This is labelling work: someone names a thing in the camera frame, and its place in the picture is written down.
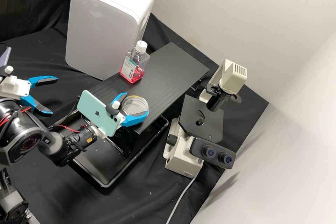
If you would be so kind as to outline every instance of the white bottle cap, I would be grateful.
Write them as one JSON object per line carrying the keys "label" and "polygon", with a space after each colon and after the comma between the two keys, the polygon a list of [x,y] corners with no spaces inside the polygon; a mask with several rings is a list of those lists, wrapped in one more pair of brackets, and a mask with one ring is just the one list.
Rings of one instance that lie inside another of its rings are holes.
{"label": "white bottle cap", "polygon": [[137,43],[137,45],[135,46],[135,49],[139,52],[139,53],[145,53],[146,49],[147,49],[147,43],[143,40],[139,40]]}
{"label": "white bottle cap", "polygon": [[112,103],[112,108],[114,108],[114,109],[118,109],[119,106],[120,106],[120,102],[117,101],[117,100],[115,100],[115,101]]}
{"label": "white bottle cap", "polygon": [[14,68],[12,66],[6,66],[5,68],[5,73],[6,74],[11,74],[13,72]]}

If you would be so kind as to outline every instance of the microscope stage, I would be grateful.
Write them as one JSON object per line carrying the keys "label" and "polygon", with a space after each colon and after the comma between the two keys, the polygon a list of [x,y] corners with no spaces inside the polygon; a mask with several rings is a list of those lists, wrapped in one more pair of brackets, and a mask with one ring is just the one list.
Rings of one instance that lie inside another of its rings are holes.
{"label": "microscope stage", "polygon": [[178,123],[189,135],[217,143],[223,139],[223,119],[223,110],[212,112],[206,103],[186,94]]}

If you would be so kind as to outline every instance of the inverted microscope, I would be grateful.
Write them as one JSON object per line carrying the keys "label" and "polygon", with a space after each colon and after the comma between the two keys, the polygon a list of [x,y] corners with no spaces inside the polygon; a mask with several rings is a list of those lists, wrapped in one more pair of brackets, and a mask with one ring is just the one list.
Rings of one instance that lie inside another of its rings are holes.
{"label": "inverted microscope", "polygon": [[185,95],[164,148],[166,169],[194,178],[204,161],[225,169],[233,167],[235,152],[216,144],[223,140],[224,111],[220,107],[228,100],[241,103],[238,92],[246,79],[245,67],[225,59],[199,99]]}

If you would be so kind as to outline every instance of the gray cable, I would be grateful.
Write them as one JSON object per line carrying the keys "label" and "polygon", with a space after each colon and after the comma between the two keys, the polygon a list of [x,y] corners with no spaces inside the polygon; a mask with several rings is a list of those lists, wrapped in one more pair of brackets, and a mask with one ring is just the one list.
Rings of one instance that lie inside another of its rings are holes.
{"label": "gray cable", "polygon": [[169,215],[169,218],[168,218],[166,224],[169,224],[169,222],[170,222],[171,218],[173,217],[174,212],[175,212],[177,206],[179,205],[179,203],[180,203],[180,201],[181,201],[183,195],[184,195],[184,194],[186,193],[186,191],[189,189],[189,187],[191,186],[191,184],[195,181],[195,179],[196,179],[197,175],[199,174],[199,172],[200,172],[200,171],[198,171],[198,173],[196,174],[196,176],[190,181],[190,183],[187,185],[187,187],[186,187],[186,188],[183,190],[183,192],[181,193],[181,195],[180,195],[179,199],[177,200],[177,202],[176,202],[176,204],[175,204],[175,206],[174,206],[172,212],[171,212],[170,215]]}

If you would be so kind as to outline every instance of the white wall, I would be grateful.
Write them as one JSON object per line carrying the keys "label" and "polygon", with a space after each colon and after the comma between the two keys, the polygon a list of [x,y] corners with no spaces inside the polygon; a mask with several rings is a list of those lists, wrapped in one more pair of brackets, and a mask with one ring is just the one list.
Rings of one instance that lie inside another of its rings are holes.
{"label": "white wall", "polygon": [[336,28],[336,0],[155,0],[153,13],[269,101]]}
{"label": "white wall", "polygon": [[269,105],[192,224],[335,223],[336,34]]}

